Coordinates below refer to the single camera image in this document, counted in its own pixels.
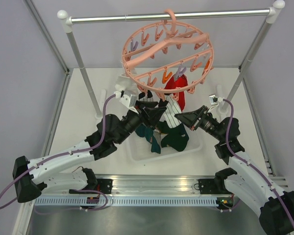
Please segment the teal sock front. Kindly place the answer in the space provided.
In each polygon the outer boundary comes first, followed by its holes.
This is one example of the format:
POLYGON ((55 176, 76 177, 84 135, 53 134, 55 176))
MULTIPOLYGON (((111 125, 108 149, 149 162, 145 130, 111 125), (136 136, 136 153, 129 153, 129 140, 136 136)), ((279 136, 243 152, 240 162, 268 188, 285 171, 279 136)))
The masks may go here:
POLYGON ((150 127, 146 127, 143 124, 140 125, 136 130, 135 133, 140 137, 140 138, 145 138, 148 143, 151 144, 151 152, 152 153, 161 153, 161 147, 154 135, 154 131, 150 127))

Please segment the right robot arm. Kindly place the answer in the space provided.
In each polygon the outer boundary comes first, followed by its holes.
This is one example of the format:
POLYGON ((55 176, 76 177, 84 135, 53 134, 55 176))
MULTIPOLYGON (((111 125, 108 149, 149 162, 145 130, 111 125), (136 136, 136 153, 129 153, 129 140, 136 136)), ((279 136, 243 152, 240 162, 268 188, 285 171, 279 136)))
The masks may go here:
POLYGON ((286 191, 256 166, 239 143, 238 119, 229 116, 218 122, 208 110, 202 106, 175 117, 190 130, 200 128, 218 140, 216 154, 228 168, 215 174, 215 190, 230 192, 243 201, 257 215, 266 234, 294 232, 294 191, 286 191))

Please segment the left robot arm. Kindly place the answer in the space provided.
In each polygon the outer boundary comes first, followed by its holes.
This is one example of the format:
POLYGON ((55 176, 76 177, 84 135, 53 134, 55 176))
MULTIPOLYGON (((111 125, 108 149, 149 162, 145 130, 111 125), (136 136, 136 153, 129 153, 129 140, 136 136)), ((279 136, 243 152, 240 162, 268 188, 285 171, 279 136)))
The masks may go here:
POLYGON ((105 115, 93 134, 63 152, 30 160, 18 157, 12 172, 17 201, 25 203, 38 198, 49 188, 47 180, 68 168, 111 155, 141 125, 154 128, 165 110, 165 106, 154 101, 137 101, 134 110, 122 118, 105 115))

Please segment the teal reindeer sock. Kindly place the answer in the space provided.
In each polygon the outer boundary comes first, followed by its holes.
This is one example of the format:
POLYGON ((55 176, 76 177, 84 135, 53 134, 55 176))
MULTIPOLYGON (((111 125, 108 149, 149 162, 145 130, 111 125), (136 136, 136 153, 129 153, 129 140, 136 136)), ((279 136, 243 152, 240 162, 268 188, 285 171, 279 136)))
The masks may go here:
POLYGON ((161 147, 171 147, 178 152, 184 151, 189 141, 189 135, 183 124, 170 128, 168 134, 161 140, 161 147))

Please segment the black white striped sock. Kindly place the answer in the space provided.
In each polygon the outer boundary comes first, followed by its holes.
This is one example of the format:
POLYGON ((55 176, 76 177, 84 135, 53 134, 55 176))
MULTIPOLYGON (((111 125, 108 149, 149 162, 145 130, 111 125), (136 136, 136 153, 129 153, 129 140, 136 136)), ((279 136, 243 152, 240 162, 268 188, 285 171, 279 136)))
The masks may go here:
MULTIPOLYGON (((139 93, 140 101, 153 101, 153 94, 151 91, 148 91, 147 94, 144 92, 139 93)), ((175 128, 181 124, 181 121, 178 120, 175 115, 182 113, 181 108, 177 101, 173 99, 172 96, 165 94, 165 101, 159 100, 159 104, 164 105, 167 109, 163 114, 163 119, 166 121, 169 128, 175 128)))

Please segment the green patterned sock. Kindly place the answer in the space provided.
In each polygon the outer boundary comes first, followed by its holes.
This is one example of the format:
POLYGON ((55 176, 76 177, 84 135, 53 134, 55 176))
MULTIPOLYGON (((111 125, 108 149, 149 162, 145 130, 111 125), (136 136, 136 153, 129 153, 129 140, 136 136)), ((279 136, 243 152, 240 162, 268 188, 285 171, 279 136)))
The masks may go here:
POLYGON ((163 133, 163 134, 168 134, 170 131, 170 128, 166 121, 158 122, 156 125, 156 128, 157 130, 159 130, 160 133, 163 133))

